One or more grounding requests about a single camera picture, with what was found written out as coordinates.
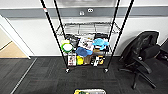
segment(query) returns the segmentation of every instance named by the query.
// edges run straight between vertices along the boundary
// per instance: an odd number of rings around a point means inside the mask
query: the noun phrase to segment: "black office chair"
[[[124,49],[120,62],[125,63],[123,71],[135,73],[133,86],[135,89],[139,76],[148,81],[153,88],[155,82],[168,78],[168,67],[155,57],[160,51],[156,44],[159,33],[156,31],[145,31],[139,34]]]

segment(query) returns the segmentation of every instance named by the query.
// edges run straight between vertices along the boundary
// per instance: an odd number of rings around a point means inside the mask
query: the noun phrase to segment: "white wall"
[[[63,18],[66,22],[98,22],[110,21],[111,18]],[[58,45],[53,37],[52,30],[47,19],[10,19],[12,25],[20,36],[25,40],[35,56],[58,56],[61,55]],[[52,20],[55,27],[58,19]],[[121,26],[123,18],[117,18],[116,22]],[[119,41],[115,55],[121,54],[125,46],[140,32],[156,30],[160,32],[158,43],[162,44],[168,36],[168,17],[128,18],[123,34]],[[112,35],[110,44],[113,48],[118,34]]]
[[[44,0],[48,8],[53,8],[53,0]],[[57,0],[58,7],[113,7],[116,0]],[[121,0],[121,7],[128,6],[130,0]],[[133,6],[168,6],[168,0],[135,0]],[[0,9],[42,8],[40,0],[0,0]]]
[[[11,42],[10,38],[0,28],[0,49]]]

